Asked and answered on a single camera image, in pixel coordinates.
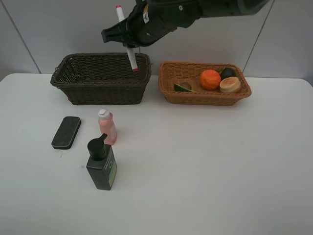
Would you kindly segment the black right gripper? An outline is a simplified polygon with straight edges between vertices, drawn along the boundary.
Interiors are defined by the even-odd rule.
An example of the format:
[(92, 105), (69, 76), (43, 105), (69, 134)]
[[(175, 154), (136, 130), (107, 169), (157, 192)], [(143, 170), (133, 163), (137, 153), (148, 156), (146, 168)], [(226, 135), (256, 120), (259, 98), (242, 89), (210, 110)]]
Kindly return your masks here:
[(137, 0), (129, 16), (103, 29), (101, 36), (104, 43), (148, 47), (179, 27), (188, 28), (201, 15), (198, 0)]

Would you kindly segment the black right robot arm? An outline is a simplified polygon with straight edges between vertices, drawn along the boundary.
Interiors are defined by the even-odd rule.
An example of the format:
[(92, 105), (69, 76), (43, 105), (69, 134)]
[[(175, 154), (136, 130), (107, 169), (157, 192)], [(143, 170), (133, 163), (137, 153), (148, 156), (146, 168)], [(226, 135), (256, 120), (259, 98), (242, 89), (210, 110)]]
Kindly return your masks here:
[(148, 47), (200, 18), (255, 15), (266, 4), (266, 0), (138, 0), (126, 19), (101, 35), (105, 43)]

